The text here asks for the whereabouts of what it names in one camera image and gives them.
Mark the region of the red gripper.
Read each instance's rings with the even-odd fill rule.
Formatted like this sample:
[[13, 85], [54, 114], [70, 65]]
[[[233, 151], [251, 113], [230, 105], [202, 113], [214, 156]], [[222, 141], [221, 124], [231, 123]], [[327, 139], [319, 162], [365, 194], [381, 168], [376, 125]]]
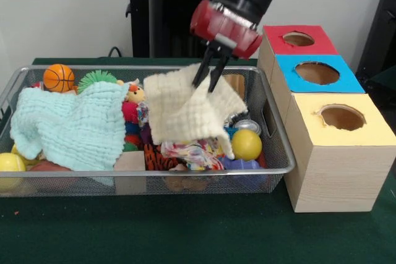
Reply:
[[[202, 0], [196, 7], [190, 24], [190, 30], [207, 41], [217, 41], [232, 49], [232, 55], [247, 59], [253, 55], [262, 43], [262, 35], [251, 28], [252, 23], [237, 16], [221, 4], [210, 0]], [[209, 72], [209, 64], [216, 51], [208, 46], [204, 58], [192, 81], [193, 87], [198, 87]], [[214, 91], [230, 56], [222, 54], [216, 67], [210, 73], [209, 91]]]

